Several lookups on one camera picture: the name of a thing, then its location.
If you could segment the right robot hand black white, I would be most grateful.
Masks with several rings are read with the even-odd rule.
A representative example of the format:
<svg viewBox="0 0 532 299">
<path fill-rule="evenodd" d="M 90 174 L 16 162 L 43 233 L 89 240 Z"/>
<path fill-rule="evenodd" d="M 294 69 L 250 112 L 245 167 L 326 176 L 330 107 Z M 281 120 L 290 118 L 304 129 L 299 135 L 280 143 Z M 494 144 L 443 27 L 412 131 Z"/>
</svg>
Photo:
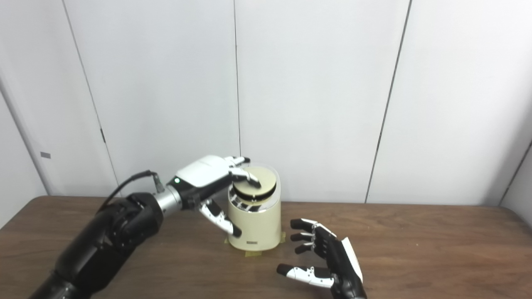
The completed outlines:
<svg viewBox="0 0 532 299">
<path fill-rule="evenodd" d="M 348 237 L 340 240 L 323 224 L 310 219 L 291 219 L 292 229 L 300 230 L 291 241 L 304 243 L 294 252 L 313 252 L 327 267 L 279 264 L 277 274 L 315 287 L 327 288 L 335 299 L 366 299 L 363 273 Z"/>
</svg>

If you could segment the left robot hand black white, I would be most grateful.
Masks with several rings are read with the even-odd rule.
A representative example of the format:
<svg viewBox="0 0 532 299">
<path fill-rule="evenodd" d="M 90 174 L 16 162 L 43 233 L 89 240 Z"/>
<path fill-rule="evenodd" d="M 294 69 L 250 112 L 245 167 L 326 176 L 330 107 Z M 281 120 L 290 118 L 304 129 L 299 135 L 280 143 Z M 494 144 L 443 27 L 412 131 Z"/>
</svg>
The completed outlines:
<svg viewBox="0 0 532 299">
<path fill-rule="evenodd" d="M 179 210 L 199 211 L 211 223 L 236 238 L 242 231 L 218 206 L 213 197 L 237 181 L 246 181 L 255 189 L 261 183 L 255 175 L 241 168 L 247 157 L 207 155 L 178 170 L 167 186 L 175 193 Z"/>
</svg>

